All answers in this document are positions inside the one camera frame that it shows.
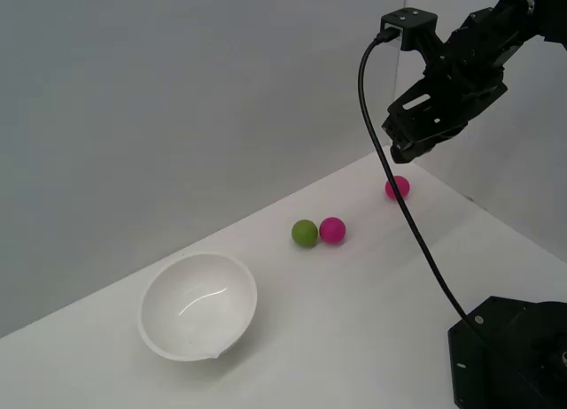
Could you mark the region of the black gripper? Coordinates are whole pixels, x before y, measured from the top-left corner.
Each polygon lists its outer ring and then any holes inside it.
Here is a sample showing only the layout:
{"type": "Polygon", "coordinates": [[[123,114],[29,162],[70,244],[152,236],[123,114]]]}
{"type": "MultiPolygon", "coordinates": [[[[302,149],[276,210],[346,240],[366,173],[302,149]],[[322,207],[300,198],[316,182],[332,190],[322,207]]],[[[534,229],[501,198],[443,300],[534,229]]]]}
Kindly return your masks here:
{"type": "Polygon", "coordinates": [[[411,161],[420,158],[498,99],[507,90],[503,65],[523,44],[531,19],[528,8],[486,8],[442,42],[435,14],[398,14],[391,26],[400,29],[401,49],[418,51],[425,69],[387,109],[383,129],[394,146],[411,149],[411,161]]]}

